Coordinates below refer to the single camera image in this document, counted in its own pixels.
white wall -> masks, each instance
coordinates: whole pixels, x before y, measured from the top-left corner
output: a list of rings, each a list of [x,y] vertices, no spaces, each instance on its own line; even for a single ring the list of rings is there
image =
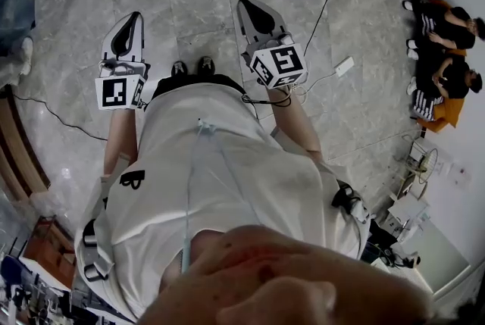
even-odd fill
[[[447,0],[472,17],[485,19],[485,0]],[[470,68],[485,79],[485,43],[479,39],[468,51]],[[467,95],[456,129],[427,132],[426,138],[449,152],[471,172],[466,192],[432,176],[426,199],[433,223],[473,266],[485,258],[485,89]]]

cable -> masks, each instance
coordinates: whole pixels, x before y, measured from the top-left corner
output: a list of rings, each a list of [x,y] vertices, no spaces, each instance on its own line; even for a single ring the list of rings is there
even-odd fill
[[[12,93],[12,95],[17,98],[18,100],[22,100],[24,102],[29,102],[29,101],[32,101],[32,102],[37,102],[37,103],[42,103],[44,104],[45,108],[47,108],[47,111],[49,111],[51,114],[53,114],[63,125],[65,125],[66,127],[71,127],[71,128],[75,128],[75,129],[78,129],[79,131],[83,131],[83,133],[85,133],[87,136],[89,136],[90,138],[93,138],[93,139],[98,139],[98,140],[103,140],[103,141],[108,141],[107,139],[105,138],[100,138],[98,136],[94,136],[90,133],[88,133],[87,131],[83,130],[81,127],[79,126],[73,126],[72,124],[67,124],[65,123],[55,112],[51,111],[51,109],[48,107],[47,103],[44,102],[43,100],[38,100],[37,98],[21,98],[17,95],[15,95],[14,93]]]
[[[389,263],[389,264],[386,264],[386,266],[389,266],[389,267],[392,267],[392,266],[393,266],[394,262],[393,262],[393,261],[391,261],[391,259],[390,259],[390,258],[389,258],[389,257],[386,255],[386,252],[384,252],[384,251],[383,251],[383,249],[382,249],[381,247],[379,247],[379,246],[377,246],[377,245],[375,245],[374,243],[371,243],[371,242],[369,242],[369,241],[367,241],[367,243],[365,243],[365,244],[366,244],[366,245],[367,245],[367,244],[370,244],[370,245],[372,245],[373,247],[375,247],[375,248],[377,248],[377,249],[379,250],[379,255],[378,255],[378,256],[379,256],[379,258],[384,257],[384,258],[387,260],[387,262]]]
[[[272,104],[276,105],[277,107],[288,107],[291,105],[291,92],[293,91],[293,86],[289,88],[288,92],[283,91],[281,88],[276,88],[278,91],[284,93],[286,95],[286,98],[282,98],[281,100],[277,100],[275,102],[270,102],[269,100],[253,100],[250,98],[247,94],[241,96],[242,102],[246,104]],[[286,100],[289,100],[288,104],[285,105],[280,105],[281,103],[284,103]]]
[[[317,30],[317,26],[318,26],[318,23],[320,22],[321,16],[324,14],[324,9],[325,9],[325,6],[327,5],[327,2],[328,2],[328,0],[325,0],[324,6],[321,8],[320,16],[317,19],[317,23],[315,24],[315,27],[313,29],[313,32],[310,35],[310,39],[308,40],[308,42],[306,44],[305,51],[303,52],[303,55],[304,56],[306,55],[306,51],[308,50],[308,46],[310,45],[310,41],[313,38],[313,35],[315,34],[315,31]]]
[[[304,90],[305,90],[305,92],[304,92],[304,93],[302,93],[301,95],[299,95],[298,93],[296,93],[296,94],[295,94],[295,95],[297,95],[297,96],[305,96],[305,98],[303,99],[303,102],[302,102],[302,103],[300,103],[300,104],[301,104],[301,105],[304,105],[304,104],[306,103],[306,99],[307,99],[307,97],[308,97],[308,93],[311,91],[311,89],[312,89],[312,88],[313,88],[313,87],[314,87],[314,86],[315,86],[315,85],[316,85],[318,82],[320,82],[320,81],[322,81],[322,80],[325,80],[325,79],[329,79],[329,78],[331,78],[331,77],[333,77],[333,76],[335,76],[335,75],[336,75],[336,72],[333,72],[332,74],[329,74],[328,76],[324,76],[324,77],[320,77],[319,79],[316,79],[316,80],[313,82],[313,84],[311,84],[311,85],[310,85],[310,88],[308,88],[308,89],[306,89],[304,86],[301,86],[301,85],[297,85],[297,86],[295,86],[295,89],[302,88],[302,89],[304,89]]]

forearm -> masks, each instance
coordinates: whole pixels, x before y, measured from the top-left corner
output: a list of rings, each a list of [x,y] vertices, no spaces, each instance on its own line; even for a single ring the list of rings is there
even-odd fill
[[[467,23],[465,20],[455,17],[455,15],[453,15],[453,13],[450,10],[448,10],[445,13],[445,20],[456,26],[462,26],[462,27],[467,26]]]
[[[278,102],[286,97],[286,93],[277,89],[269,89],[268,96],[272,102]],[[286,107],[272,105],[276,125],[292,141],[303,147],[314,161],[321,161],[321,147],[317,133],[311,125],[311,121],[308,119],[298,98],[294,94],[290,98],[290,105],[288,105],[289,100],[279,104],[281,106],[287,105]]]
[[[452,58],[447,58],[443,63],[441,64],[441,67],[438,70],[438,75],[443,77],[443,72],[446,70],[446,68],[453,63]]]
[[[105,174],[111,174],[121,153],[130,156],[130,164],[138,158],[135,110],[114,110],[105,149]]]
[[[456,49],[455,41],[451,41],[450,39],[441,39],[441,45],[448,49]]]
[[[442,86],[437,86],[438,90],[440,91],[440,94],[444,98],[448,98],[448,91],[444,89]]]

white electrical adapter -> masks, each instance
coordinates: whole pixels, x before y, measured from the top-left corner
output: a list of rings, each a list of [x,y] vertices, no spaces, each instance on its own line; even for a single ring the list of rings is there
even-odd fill
[[[342,77],[347,71],[354,66],[354,58],[352,56],[347,57],[340,64],[335,67],[335,73],[338,77]]]

gray tile floor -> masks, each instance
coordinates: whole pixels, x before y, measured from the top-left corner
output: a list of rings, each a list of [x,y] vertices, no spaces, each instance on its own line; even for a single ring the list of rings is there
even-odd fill
[[[253,97],[265,97],[239,53],[246,47],[238,30],[238,0],[36,0],[37,27],[32,73],[17,94],[48,101],[66,122],[106,137],[110,113],[99,111],[94,78],[103,36],[117,19],[138,10],[145,18],[145,59],[150,81],[168,76],[177,59],[194,67],[212,55],[217,69],[244,85]],[[260,0],[278,10],[297,42],[306,44],[324,0]],[[347,164],[354,185],[372,208],[396,187],[393,159],[405,152],[403,133],[416,133],[409,120],[405,87],[411,63],[405,40],[410,17],[401,0],[330,0],[308,47],[309,87],[329,76],[352,56],[355,67],[343,77],[318,82],[303,105],[321,138],[330,163]],[[148,90],[145,100],[149,98]],[[56,213],[73,230],[102,172],[104,143],[63,127],[42,105],[19,102],[31,143],[52,181],[33,200],[44,213]],[[274,126],[269,106],[258,106],[262,123]],[[142,113],[138,116],[139,129]]]

